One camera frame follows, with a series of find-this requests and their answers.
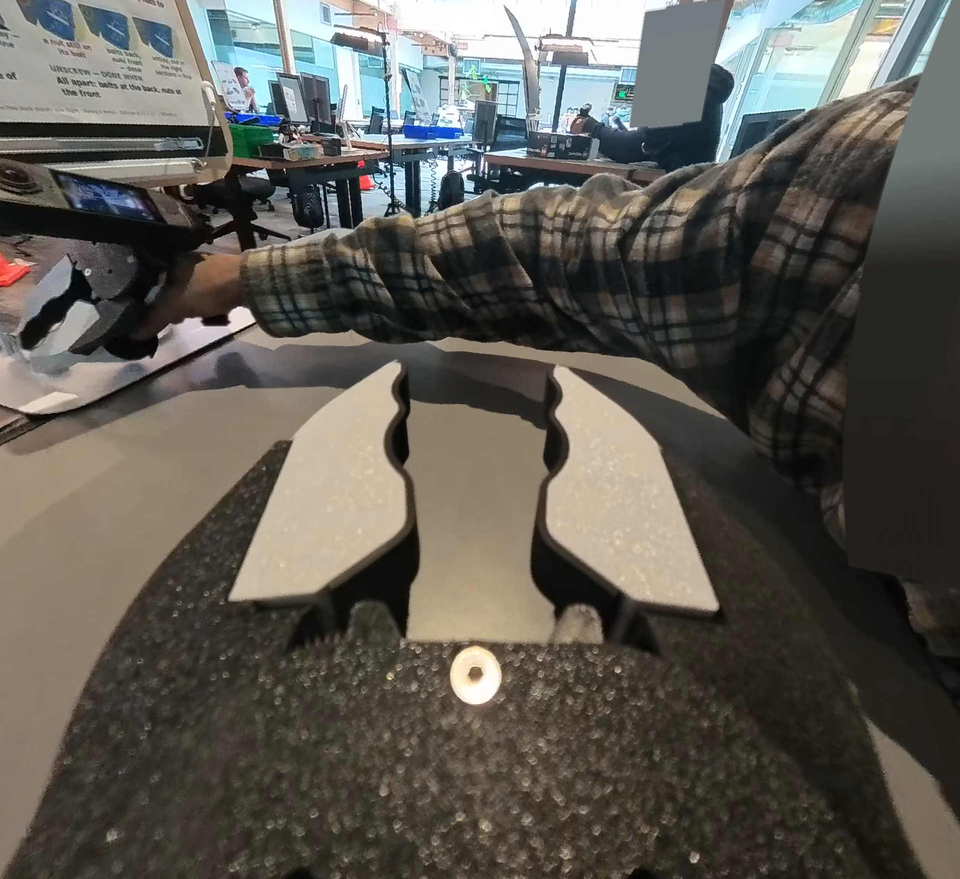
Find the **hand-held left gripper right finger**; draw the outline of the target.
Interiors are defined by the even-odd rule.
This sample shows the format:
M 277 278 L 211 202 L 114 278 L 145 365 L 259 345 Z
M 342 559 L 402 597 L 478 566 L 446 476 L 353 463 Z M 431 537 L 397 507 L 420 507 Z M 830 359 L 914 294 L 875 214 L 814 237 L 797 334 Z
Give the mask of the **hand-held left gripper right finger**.
M 653 435 L 560 365 L 548 373 L 544 405 L 536 587 L 557 609 L 591 605 L 603 619 L 716 616 L 714 585 Z

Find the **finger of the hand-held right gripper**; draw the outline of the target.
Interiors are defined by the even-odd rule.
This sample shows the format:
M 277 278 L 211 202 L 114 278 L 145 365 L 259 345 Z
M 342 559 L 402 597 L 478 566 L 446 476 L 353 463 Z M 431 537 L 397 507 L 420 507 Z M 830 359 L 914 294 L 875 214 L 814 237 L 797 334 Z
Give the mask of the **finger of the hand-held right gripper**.
M 71 257 L 62 257 L 32 289 L 21 339 L 44 340 L 80 302 L 90 302 L 90 284 Z
M 71 353 L 69 348 L 90 331 L 99 316 L 93 305 L 78 301 L 69 306 L 62 319 L 52 323 L 50 328 L 43 332 L 42 312 L 45 310 L 50 313 L 53 306 L 52 302 L 46 303 L 24 324 L 22 333 L 29 333 L 27 338 L 35 342 L 30 348 L 21 345 L 21 359 L 33 372 L 62 376 L 75 365 L 85 361 L 83 357 Z

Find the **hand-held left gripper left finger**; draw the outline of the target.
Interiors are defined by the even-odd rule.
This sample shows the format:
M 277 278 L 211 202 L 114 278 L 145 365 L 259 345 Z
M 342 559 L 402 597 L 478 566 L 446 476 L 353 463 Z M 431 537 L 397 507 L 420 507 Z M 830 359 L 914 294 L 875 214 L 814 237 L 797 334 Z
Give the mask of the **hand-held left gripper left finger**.
M 291 606 L 332 594 L 414 534 L 407 393 L 406 369 L 392 360 L 295 432 L 229 602 Z

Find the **person's right forearm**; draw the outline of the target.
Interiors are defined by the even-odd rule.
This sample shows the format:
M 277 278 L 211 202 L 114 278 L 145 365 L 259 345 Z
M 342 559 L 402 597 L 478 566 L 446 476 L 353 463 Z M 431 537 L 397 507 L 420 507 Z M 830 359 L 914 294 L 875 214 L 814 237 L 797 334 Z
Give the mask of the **person's right forearm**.
M 763 405 L 839 415 L 863 264 L 920 79 L 645 188 L 598 175 L 249 252 L 244 301 L 277 338 L 637 357 L 730 419 Z

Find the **person's right hand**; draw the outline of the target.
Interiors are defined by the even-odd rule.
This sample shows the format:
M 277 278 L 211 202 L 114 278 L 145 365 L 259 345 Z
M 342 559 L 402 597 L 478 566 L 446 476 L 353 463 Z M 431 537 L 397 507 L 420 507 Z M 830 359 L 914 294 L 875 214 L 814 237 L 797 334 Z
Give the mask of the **person's right hand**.
M 170 325 L 228 316 L 243 303 L 241 265 L 241 257 L 232 254 L 177 257 L 132 337 L 146 341 Z

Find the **black office chair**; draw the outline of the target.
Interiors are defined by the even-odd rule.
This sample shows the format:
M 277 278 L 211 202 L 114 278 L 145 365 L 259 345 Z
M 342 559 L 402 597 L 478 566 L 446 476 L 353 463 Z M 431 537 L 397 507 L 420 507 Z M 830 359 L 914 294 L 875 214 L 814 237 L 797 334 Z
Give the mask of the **black office chair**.
M 217 240 L 235 235 L 242 252 L 257 249 L 258 243 L 268 240 L 283 244 L 291 241 L 287 234 L 257 223 L 256 203 L 264 202 L 269 211 L 274 211 L 272 198 L 276 190 L 270 180 L 246 173 L 178 188 L 180 198 L 202 211 L 208 223 L 215 213 L 227 213 L 227 221 L 212 228 L 212 237 Z

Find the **person's plaid shirt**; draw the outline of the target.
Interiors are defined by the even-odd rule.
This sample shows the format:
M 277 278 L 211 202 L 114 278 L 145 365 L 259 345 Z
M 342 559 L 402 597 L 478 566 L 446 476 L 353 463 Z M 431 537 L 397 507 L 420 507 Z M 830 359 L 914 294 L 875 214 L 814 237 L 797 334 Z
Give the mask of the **person's plaid shirt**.
M 751 349 L 756 397 L 749 430 L 756 450 L 812 496 L 831 537 L 851 557 L 845 501 L 845 418 L 863 267 L 829 300 L 753 306 L 738 322 Z

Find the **green plastic bin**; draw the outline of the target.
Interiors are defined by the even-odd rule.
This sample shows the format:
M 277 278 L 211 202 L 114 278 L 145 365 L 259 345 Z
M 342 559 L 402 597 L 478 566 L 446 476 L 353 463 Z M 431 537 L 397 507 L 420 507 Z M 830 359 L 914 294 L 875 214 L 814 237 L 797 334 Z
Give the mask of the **green plastic bin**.
M 258 122 L 230 122 L 227 128 L 234 158 L 260 158 L 260 148 L 274 145 L 277 141 L 278 132 L 275 126 Z

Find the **black bag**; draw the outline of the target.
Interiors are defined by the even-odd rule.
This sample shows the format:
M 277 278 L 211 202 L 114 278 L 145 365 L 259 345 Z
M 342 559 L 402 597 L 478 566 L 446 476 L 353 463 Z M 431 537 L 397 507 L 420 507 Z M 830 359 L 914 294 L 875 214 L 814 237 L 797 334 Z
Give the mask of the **black bag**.
M 323 189 L 316 185 L 289 189 L 292 212 L 296 224 L 311 232 L 328 226 Z

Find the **printed instruction sign board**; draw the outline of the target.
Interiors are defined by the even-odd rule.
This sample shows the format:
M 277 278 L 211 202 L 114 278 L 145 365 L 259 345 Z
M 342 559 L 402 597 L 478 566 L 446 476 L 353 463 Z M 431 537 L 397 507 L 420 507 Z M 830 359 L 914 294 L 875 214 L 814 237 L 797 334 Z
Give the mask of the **printed instruction sign board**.
M 1 0 L 1 17 L 2 157 L 145 186 L 229 171 L 186 0 Z

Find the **black computer monitor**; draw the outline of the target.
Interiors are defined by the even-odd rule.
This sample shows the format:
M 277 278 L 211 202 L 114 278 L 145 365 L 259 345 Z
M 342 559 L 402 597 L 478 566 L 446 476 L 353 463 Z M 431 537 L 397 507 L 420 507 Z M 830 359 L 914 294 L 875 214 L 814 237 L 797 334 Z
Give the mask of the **black computer monitor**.
M 325 76 L 302 72 L 299 76 L 308 120 L 313 124 L 330 126 L 330 81 Z
M 292 124 L 308 125 L 310 119 L 301 78 L 293 73 L 279 71 L 276 74 L 276 82 L 282 91 L 282 102 L 287 119 Z

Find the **black tripod stand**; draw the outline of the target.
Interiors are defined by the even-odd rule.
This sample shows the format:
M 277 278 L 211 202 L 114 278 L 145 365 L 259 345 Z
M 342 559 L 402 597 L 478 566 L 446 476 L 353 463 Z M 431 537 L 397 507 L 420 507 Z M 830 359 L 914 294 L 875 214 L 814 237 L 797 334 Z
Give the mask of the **black tripod stand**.
M 387 163 L 388 163 L 388 177 L 389 177 L 389 202 L 385 212 L 385 216 L 395 217 L 404 212 L 404 206 L 401 201 L 399 201 L 397 196 L 397 175 L 395 168 L 395 148 L 394 148 L 394 134 L 393 134 L 393 120 L 392 120 L 392 67 L 390 65 L 389 57 L 389 37 L 384 23 L 378 24 L 377 36 L 379 38 L 380 48 L 381 48 L 381 60 L 383 66 L 383 85 L 384 85 L 384 94 L 385 94 L 385 117 L 384 123 L 386 124 L 387 130 Z

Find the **black cardboard box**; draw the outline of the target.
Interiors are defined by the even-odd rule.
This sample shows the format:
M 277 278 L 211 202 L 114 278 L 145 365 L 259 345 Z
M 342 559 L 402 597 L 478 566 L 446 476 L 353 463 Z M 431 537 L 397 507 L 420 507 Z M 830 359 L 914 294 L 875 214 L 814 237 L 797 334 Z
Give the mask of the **black cardboard box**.
M 529 132 L 526 153 L 551 160 L 584 162 L 599 154 L 599 141 L 591 136 L 537 130 Z

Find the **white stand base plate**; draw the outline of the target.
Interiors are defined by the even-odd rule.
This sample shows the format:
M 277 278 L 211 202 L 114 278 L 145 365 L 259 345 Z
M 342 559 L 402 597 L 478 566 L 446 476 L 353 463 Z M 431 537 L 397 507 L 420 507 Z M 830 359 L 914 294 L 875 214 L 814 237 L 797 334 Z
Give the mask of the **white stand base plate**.
M 55 417 L 93 405 L 189 358 L 222 345 L 254 326 L 248 309 L 234 309 L 223 326 L 190 320 L 162 333 L 152 357 L 122 360 L 100 349 L 89 357 L 48 349 L 25 353 L 2 334 L 3 413 Z

